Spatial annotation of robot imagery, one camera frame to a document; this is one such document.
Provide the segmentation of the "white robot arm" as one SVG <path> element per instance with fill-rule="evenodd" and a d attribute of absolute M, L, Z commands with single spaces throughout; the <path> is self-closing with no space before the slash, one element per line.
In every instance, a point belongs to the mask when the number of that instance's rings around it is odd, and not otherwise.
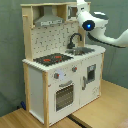
<path fill-rule="evenodd" d="M 90 13 L 89 5 L 85 0 L 76 1 L 79 26 L 88 32 L 89 38 L 113 47 L 128 47 L 128 29 L 118 38 L 107 37 L 105 31 L 109 18 L 102 12 Z"/>

